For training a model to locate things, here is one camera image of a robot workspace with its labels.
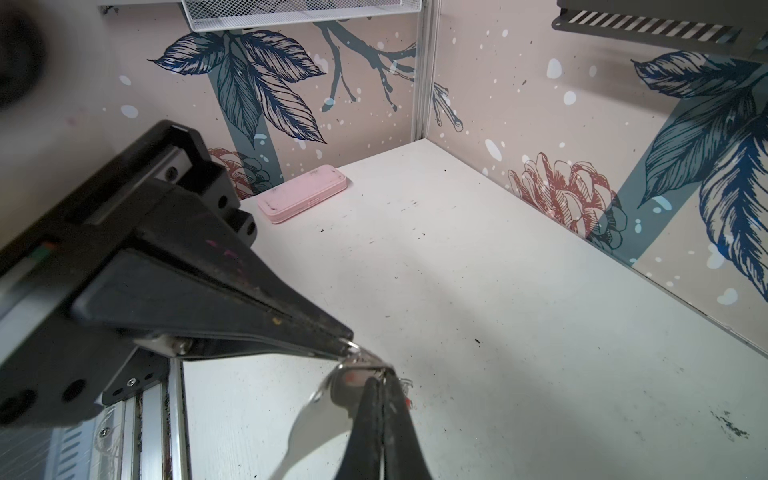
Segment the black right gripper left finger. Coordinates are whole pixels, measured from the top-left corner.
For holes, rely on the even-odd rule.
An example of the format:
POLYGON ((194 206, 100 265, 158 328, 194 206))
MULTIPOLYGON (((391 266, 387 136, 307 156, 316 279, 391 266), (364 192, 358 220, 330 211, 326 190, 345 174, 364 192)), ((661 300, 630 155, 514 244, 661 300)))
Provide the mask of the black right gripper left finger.
POLYGON ((351 434, 335 480, 377 480, 383 437, 382 382, 366 381, 351 434))

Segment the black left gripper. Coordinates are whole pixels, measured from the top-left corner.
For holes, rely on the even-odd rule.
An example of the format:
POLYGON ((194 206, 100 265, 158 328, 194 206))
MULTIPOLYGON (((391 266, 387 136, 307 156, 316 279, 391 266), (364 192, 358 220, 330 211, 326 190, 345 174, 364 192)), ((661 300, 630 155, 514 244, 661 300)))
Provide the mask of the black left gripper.
POLYGON ((2 250, 2 426, 95 417, 161 336, 187 360, 350 354, 350 329, 283 282, 256 235, 201 135, 151 127, 2 250))

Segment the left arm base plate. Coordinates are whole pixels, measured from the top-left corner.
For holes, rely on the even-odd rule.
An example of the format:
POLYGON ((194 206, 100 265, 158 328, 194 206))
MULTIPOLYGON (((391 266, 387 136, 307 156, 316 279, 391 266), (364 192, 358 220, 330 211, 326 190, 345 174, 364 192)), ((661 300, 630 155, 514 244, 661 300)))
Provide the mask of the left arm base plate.
POLYGON ((103 391, 101 402, 111 406, 140 394, 167 380, 170 360, 155 352, 138 348, 103 391))

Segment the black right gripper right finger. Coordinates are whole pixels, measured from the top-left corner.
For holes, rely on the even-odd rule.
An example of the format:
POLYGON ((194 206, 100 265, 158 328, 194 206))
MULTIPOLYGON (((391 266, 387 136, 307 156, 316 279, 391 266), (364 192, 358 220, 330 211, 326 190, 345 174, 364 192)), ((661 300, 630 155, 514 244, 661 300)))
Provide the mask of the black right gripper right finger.
POLYGON ((432 475, 407 408, 397 375, 383 377, 383 462, 387 480, 430 480, 432 475))

